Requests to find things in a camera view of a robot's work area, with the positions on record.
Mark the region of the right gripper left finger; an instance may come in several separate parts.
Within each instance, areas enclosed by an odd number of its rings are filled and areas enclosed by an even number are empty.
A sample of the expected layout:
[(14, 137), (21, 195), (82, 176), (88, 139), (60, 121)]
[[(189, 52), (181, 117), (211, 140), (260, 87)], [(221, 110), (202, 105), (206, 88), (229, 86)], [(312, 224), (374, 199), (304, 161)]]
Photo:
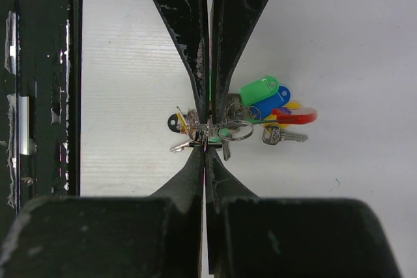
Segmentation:
[(37, 197), (1, 246), (2, 277), (200, 277), (204, 153), (148, 197)]

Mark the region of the green key tag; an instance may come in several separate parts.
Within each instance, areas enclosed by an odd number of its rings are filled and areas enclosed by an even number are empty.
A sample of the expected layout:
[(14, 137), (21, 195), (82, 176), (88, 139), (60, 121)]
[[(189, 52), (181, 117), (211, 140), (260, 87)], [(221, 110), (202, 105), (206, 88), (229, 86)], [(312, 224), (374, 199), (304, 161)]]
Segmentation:
[(253, 105), (277, 93), (280, 84), (273, 76), (265, 76), (243, 86), (238, 94), (244, 106)]

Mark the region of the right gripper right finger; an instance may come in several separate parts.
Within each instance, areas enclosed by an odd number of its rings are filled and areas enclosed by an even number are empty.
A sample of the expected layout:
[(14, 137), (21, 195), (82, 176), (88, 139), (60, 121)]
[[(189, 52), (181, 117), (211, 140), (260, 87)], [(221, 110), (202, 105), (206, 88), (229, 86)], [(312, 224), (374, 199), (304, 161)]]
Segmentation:
[(399, 277), (379, 219), (344, 198), (262, 198), (205, 152), (208, 270), (215, 277)]

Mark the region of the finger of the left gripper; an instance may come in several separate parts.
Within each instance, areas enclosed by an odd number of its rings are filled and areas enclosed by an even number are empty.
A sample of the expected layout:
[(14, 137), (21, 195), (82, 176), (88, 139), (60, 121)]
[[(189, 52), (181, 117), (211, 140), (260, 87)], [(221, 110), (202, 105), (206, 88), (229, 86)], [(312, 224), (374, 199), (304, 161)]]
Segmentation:
[(268, 0), (213, 0), (211, 10), (211, 113), (225, 120), (231, 78)]
[(189, 75), (199, 121), (209, 111), (203, 0), (153, 0)]

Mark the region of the blue key tag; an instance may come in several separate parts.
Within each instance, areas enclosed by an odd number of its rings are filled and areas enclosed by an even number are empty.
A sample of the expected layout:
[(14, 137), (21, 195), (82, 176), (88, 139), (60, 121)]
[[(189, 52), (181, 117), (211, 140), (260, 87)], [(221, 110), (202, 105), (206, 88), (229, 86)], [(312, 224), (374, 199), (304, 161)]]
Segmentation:
[(283, 107), (290, 99), (290, 90), (286, 86), (280, 86), (277, 93), (253, 104), (250, 109), (256, 119), (264, 119), (272, 114), (273, 109)]

